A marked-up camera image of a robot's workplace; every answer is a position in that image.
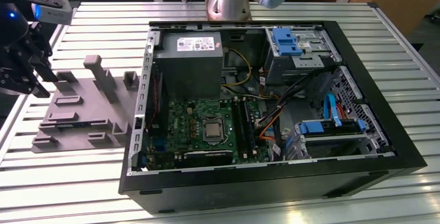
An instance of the chip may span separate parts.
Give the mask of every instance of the chip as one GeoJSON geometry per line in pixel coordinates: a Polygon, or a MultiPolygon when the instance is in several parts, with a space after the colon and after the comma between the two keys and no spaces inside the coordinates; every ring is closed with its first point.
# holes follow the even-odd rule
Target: chip
{"type": "Polygon", "coordinates": [[[223,141],[222,119],[217,116],[206,116],[201,121],[203,142],[214,146],[223,141]]]}
{"type": "Polygon", "coordinates": [[[218,123],[205,124],[206,137],[219,136],[219,125],[218,123]]]}

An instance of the blue plastic latch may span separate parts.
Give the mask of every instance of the blue plastic latch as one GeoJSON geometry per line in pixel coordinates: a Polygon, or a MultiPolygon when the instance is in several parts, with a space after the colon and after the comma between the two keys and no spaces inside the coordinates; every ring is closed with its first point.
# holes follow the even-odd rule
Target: blue plastic latch
{"type": "Polygon", "coordinates": [[[305,134],[306,133],[306,126],[305,126],[303,123],[302,124],[298,124],[298,128],[299,128],[301,134],[305,134]]]}
{"type": "Polygon", "coordinates": [[[145,166],[146,165],[146,157],[142,156],[142,159],[141,159],[141,165],[145,166]]]}
{"type": "Polygon", "coordinates": [[[301,56],[302,50],[295,44],[295,37],[287,28],[273,28],[273,42],[279,56],[301,56]]]}
{"type": "Polygon", "coordinates": [[[285,148],[287,148],[287,147],[289,147],[289,145],[290,145],[291,141],[293,141],[293,137],[290,136],[290,137],[287,138],[287,142],[285,143],[285,148]]]}
{"type": "Polygon", "coordinates": [[[321,122],[311,121],[311,122],[305,122],[303,124],[305,124],[305,127],[306,127],[306,131],[309,133],[322,133],[323,132],[321,122]]]}
{"type": "Polygon", "coordinates": [[[358,128],[359,128],[359,131],[363,132],[366,130],[366,125],[365,125],[363,120],[358,119],[357,120],[357,125],[358,125],[358,128]]]}
{"type": "Polygon", "coordinates": [[[330,114],[327,113],[327,104],[329,104],[329,109],[331,111],[331,119],[334,120],[335,126],[341,126],[342,123],[338,120],[338,114],[337,114],[337,109],[335,109],[335,98],[333,94],[326,94],[323,98],[323,118],[330,118],[330,114]]]}

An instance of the orange wire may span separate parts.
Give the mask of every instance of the orange wire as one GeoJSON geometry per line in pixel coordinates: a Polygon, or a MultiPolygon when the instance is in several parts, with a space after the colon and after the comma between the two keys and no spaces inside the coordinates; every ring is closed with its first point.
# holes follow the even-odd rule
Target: orange wire
{"type": "Polygon", "coordinates": [[[337,110],[341,113],[341,118],[347,119],[347,117],[345,115],[345,112],[343,112],[343,109],[342,109],[342,107],[341,107],[341,105],[338,103],[335,104],[335,107],[337,107],[337,110]]]}
{"type": "Polygon", "coordinates": [[[267,138],[266,136],[263,136],[263,133],[266,132],[267,128],[271,126],[273,122],[275,121],[277,117],[279,117],[279,115],[281,115],[281,112],[271,118],[267,126],[263,128],[262,132],[259,133],[259,136],[258,136],[259,139],[266,139],[267,138]]]}

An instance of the slotted aluminum work surface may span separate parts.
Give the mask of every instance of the slotted aluminum work surface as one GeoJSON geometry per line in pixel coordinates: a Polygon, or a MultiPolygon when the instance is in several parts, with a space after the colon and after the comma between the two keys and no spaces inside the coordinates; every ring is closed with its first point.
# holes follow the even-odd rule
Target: slotted aluminum work surface
{"type": "MultiPolygon", "coordinates": [[[[349,198],[151,216],[117,194],[122,148],[30,152],[49,99],[21,97],[23,102],[15,107],[15,121],[0,150],[5,152],[0,164],[0,222],[440,222],[438,80],[381,11],[365,4],[331,3],[285,4],[274,10],[253,4],[250,9],[253,20],[338,22],[427,167],[349,198]]],[[[71,70],[77,78],[89,77],[82,58],[98,54],[113,76],[139,71],[147,22],[203,19],[203,3],[82,3],[54,43],[53,69],[71,70]]],[[[45,83],[45,87],[54,91],[51,84],[45,83]]]]}

